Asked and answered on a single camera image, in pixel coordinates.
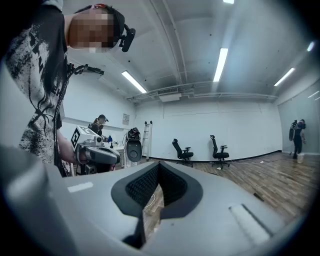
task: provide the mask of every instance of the graphic t-shirt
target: graphic t-shirt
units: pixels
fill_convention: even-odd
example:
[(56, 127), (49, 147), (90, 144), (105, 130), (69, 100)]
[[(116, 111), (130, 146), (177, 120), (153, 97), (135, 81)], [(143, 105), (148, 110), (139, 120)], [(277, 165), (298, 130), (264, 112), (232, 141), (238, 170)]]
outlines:
[(55, 159), (53, 118), (67, 79), (66, 52), (63, 14), (56, 6), (42, 5), (32, 24), (12, 40), (5, 56), (16, 85), (34, 108), (19, 147), (49, 164)]

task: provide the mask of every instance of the black mesh panel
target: black mesh panel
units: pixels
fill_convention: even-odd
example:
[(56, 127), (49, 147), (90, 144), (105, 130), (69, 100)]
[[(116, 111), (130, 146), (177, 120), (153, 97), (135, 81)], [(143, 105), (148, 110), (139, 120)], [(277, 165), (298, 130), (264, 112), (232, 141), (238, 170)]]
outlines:
[(158, 178), (163, 192), (164, 206), (180, 199), (187, 191), (187, 183), (184, 179), (168, 170), (163, 165), (159, 165)]
[(158, 165), (125, 186), (129, 197), (145, 207), (158, 186)]

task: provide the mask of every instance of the white wall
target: white wall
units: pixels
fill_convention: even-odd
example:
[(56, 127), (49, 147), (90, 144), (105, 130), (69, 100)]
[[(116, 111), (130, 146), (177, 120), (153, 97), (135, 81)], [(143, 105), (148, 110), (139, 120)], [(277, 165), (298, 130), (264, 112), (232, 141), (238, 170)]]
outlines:
[(162, 103), (153, 101), (136, 107), (134, 126), (142, 133), (144, 122), (153, 121), (150, 156), (178, 159), (172, 145), (191, 147), (193, 161), (212, 161), (213, 142), (227, 145), (230, 160), (254, 157), (282, 149), (277, 106), (249, 101), (219, 101), (211, 98)]
[[(63, 100), (65, 118), (60, 129), (62, 135), (71, 139), (76, 125), (87, 127), (103, 114), (109, 120), (102, 130), (114, 141), (122, 141), (124, 134), (134, 127), (135, 106), (116, 92), (91, 76), (71, 77)], [(123, 114), (129, 115), (129, 125), (123, 124)]]

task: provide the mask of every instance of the black pants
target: black pants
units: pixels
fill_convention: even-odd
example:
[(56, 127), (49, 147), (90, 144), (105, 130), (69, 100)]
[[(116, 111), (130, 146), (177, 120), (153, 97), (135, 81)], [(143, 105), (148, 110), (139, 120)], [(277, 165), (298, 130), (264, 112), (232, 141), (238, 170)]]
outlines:
[(293, 138), (293, 143), (294, 143), (294, 156), (301, 153), (302, 150), (302, 140), (301, 137), (294, 137)]

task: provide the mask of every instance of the ceiling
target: ceiling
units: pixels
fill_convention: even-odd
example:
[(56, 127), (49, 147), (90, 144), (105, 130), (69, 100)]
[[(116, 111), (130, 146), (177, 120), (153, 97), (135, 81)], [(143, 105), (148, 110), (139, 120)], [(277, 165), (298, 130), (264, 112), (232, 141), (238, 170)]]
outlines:
[[(105, 71), (102, 83), (131, 101), (140, 95), (125, 77), (131, 75), (147, 92), (185, 85), (183, 92), (277, 96), (281, 87), (301, 76), (312, 52), (294, 13), (273, 1), (234, 0), (100, 0), (125, 16), (136, 29), (128, 52), (107, 53), (70, 49), (68, 58)], [(63, 14), (93, 4), (64, 0)], [(212, 82), (220, 48), (228, 48), (219, 82)], [(274, 87), (290, 69), (292, 75)]]

